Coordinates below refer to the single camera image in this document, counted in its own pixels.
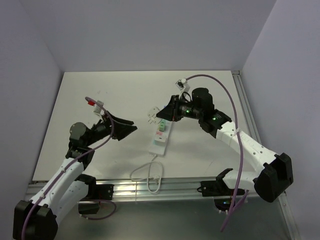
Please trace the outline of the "green plug adapter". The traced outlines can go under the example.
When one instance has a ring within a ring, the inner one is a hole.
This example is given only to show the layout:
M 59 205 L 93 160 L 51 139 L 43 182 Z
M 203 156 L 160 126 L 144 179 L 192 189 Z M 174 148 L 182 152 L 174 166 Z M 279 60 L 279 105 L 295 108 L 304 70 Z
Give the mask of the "green plug adapter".
M 160 122 L 159 122 L 159 125 L 158 125 L 158 130 L 160 132 L 164 132 L 166 130 L 166 124 L 167 124 L 167 121 L 165 119 L 162 119 Z

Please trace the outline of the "white plug with switch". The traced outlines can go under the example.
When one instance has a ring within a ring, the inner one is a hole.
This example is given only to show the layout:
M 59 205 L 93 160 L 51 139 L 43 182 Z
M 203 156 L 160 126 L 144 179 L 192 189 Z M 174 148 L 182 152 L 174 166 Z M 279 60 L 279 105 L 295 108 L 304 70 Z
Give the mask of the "white plug with switch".
M 159 124 L 161 122 L 161 119 L 157 117 L 157 113 L 160 111 L 160 109 L 157 106 L 152 107 L 148 113 L 147 116 L 149 118 L 148 123 L 149 124 Z

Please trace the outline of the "white square plug adapter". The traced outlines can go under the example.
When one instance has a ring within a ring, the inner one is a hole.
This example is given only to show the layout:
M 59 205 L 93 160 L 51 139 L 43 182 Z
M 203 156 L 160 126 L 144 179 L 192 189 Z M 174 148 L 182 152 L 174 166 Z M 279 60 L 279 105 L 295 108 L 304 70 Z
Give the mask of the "white square plug adapter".
M 168 137 L 165 132 L 157 131 L 154 135 L 153 143 L 158 146 L 167 144 Z

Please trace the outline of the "white colourful power strip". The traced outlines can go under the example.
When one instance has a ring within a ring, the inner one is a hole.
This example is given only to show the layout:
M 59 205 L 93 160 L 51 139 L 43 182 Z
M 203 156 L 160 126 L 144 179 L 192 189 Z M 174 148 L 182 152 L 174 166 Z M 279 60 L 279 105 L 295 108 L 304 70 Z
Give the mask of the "white colourful power strip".
M 169 143 L 169 137 L 172 130 L 173 122 L 162 119 L 156 128 L 155 134 L 149 145 L 148 152 L 151 155 L 164 157 L 166 148 Z

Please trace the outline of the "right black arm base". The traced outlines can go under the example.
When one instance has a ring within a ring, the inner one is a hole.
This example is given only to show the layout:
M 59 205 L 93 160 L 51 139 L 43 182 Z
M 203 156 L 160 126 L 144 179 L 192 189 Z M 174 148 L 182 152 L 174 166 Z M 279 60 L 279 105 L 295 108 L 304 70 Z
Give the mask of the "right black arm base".
M 234 189 L 228 188 L 222 180 L 201 181 L 196 190 L 202 197 L 225 197 L 214 200 L 214 205 L 219 211 L 226 212 L 232 205 Z

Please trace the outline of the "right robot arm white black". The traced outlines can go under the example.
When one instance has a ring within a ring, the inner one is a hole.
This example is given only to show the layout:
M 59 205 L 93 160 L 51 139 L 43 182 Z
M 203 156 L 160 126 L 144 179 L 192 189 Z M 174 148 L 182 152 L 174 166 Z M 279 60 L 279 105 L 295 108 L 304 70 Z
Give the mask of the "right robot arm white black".
M 238 188 L 238 195 L 246 190 L 254 191 L 272 203 L 294 182 L 291 158 L 286 153 L 277 154 L 267 149 L 240 130 L 229 116 L 215 108 L 207 88 L 194 89 L 191 101 L 172 95 L 156 116 L 170 122 L 178 122 L 182 118 L 196 119 L 203 131 L 238 154 L 243 153 L 241 161 L 247 161 L 253 171 L 225 169 L 216 176 L 212 187 L 219 196 L 231 194 Z

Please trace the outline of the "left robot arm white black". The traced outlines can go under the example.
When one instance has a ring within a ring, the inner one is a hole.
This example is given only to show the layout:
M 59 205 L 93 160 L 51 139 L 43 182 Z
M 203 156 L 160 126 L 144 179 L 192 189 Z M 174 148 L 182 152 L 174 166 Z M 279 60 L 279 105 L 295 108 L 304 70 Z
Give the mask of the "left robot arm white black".
M 82 122 L 69 129 L 69 144 L 58 171 L 30 200 L 21 200 L 14 208 L 15 240 L 53 240 L 60 222 L 80 200 L 91 200 L 98 193 L 95 177 L 84 174 L 93 159 L 90 146 L 105 139 L 120 141 L 138 128 L 133 121 L 110 113 L 88 128 Z

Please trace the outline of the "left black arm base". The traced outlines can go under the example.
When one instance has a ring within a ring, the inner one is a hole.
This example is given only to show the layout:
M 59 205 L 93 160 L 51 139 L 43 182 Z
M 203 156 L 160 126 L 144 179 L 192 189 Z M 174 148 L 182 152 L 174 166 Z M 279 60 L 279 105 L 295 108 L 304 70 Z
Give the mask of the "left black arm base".
M 95 215 L 101 209 L 103 202 L 93 200 L 111 201 L 114 193 L 113 184 L 97 184 L 92 194 L 78 203 L 78 212 L 81 215 Z

